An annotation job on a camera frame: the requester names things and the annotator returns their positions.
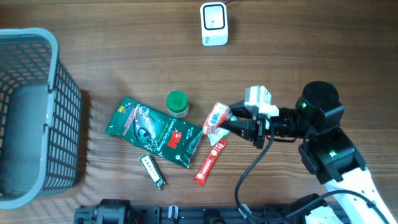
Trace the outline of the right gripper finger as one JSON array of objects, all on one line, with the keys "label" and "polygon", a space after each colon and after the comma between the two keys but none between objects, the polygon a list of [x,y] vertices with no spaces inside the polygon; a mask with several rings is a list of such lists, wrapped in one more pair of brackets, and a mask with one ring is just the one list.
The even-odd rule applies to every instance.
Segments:
[{"label": "right gripper finger", "polygon": [[225,121],[221,123],[220,127],[223,129],[227,129],[228,131],[241,137],[252,137],[254,133],[254,130],[252,129],[251,126],[251,121],[248,119]]},{"label": "right gripper finger", "polygon": [[244,105],[245,101],[239,101],[237,103],[233,103],[229,105],[229,108],[233,114],[233,116],[240,118],[249,118],[249,110]]}]

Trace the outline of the red tissue pack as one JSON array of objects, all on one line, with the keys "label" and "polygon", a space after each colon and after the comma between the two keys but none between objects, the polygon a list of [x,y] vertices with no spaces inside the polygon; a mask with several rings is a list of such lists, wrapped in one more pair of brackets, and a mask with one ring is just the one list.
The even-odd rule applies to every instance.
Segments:
[{"label": "red tissue pack", "polygon": [[220,127],[221,123],[230,120],[232,116],[233,114],[228,105],[220,102],[215,103],[203,125],[203,134],[209,135],[215,133],[215,130]]}]

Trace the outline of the teal wet wipes pack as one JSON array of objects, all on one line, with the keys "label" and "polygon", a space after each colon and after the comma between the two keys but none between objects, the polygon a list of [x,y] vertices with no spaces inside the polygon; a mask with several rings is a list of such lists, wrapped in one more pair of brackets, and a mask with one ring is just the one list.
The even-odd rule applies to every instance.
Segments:
[{"label": "teal wet wipes pack", "polygon": [[223,117],[216,121],[213,121],[212,116],[209,114],[203,125],[203,134],[207,135],[210,144],[214,146],[219,140],[221,140],[225,135],[229,134],[229,130],[221,128],[220,125],[225,121],[236,121],[235,116]]}]

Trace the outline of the green lid jar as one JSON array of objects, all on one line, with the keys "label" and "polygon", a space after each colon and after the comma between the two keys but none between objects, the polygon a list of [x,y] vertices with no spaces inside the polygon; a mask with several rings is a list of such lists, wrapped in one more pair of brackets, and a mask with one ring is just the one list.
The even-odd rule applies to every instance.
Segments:
[{"label": "green lid jar", "polygon": [[189,101],[187,95],[179,90],[169,93],[166,99],[169,114],[176,118],[183,118],[189,112]]}]

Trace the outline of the red snack stick pack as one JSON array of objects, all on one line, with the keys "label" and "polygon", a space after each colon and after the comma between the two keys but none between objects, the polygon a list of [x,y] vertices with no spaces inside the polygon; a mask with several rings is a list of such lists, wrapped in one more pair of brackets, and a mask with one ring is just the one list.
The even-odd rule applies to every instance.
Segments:
[{"label": "red snack stick pack", "polygon": [[225,140],[219,140],[212,148],[208,154],[208,157],[205,159],[201,169],[198,171],[198,174],[195,176],[194,181],[201,186],[204,186],[207,177],[210,174],[215,162],[219,158],[222,150],[227,145]]}]

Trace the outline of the green 3M gloves package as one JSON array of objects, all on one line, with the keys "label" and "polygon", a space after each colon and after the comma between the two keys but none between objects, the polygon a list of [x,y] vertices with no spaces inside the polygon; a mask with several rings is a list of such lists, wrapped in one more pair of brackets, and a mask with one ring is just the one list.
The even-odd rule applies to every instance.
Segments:
[{"label": "green 3M gloves package", "polygon": [[190,167],[203,136],[201,127],[128,96],[114,112],[105,133],[184,168]]}]

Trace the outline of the green white candy bar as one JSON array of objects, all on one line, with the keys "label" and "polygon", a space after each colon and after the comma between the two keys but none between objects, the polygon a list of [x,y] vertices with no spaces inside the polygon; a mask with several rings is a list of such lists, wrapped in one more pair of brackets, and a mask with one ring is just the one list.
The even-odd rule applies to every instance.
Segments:
[{"label": "green white candy bar", "polygon": [[161,189],[165,185],[165,179],[157,167],[155,160],[150,154],[146,154],[139,158],[140,163],[149,174],[151,181],[154,185]]}]

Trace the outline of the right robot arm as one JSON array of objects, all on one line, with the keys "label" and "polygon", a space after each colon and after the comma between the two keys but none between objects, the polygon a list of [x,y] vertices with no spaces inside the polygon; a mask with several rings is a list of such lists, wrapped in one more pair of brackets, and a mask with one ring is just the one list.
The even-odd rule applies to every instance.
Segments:
[{"label": "right robot arm", "polygon": [[[278,108],[272,105],[271,98],[264,86],[246,88],[245,99],[229,106],[238,120],[221,124],[222,128],[261,149],[236,185],[234,197],[240,211],[264,223],[341,223],[325,200],[332,196],[351,223],[395,223],[364,158],[341,128],[344,108],[335,86],[323,81],[308,83],[293,109]],[[302,163],[327,188],[327,193],[301,198],[285,213],[271,215],[264,212],[256,216],[239,201],[243,180],[273,142],[294,142],[296,139],[303,141],[298,147]]]}]

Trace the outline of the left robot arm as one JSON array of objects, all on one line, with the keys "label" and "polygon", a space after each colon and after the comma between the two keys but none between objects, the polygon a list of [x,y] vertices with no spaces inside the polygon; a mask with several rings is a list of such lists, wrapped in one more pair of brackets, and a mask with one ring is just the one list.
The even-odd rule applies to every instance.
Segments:
[{"label": "left robot arm", "polygon": [[129,200],[103,199],[95,211],[100,224],[134,224],[136,216]]}]

